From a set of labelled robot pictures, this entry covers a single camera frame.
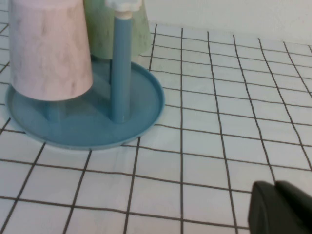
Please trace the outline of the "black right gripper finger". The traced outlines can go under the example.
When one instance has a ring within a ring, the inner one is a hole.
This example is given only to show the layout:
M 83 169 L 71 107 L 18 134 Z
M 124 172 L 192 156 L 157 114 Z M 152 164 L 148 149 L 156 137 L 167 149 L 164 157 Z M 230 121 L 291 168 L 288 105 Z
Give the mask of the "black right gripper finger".
M 256 181 L 248 224 L 252 234 L 310 234 L 312 197 L 287 181 Z

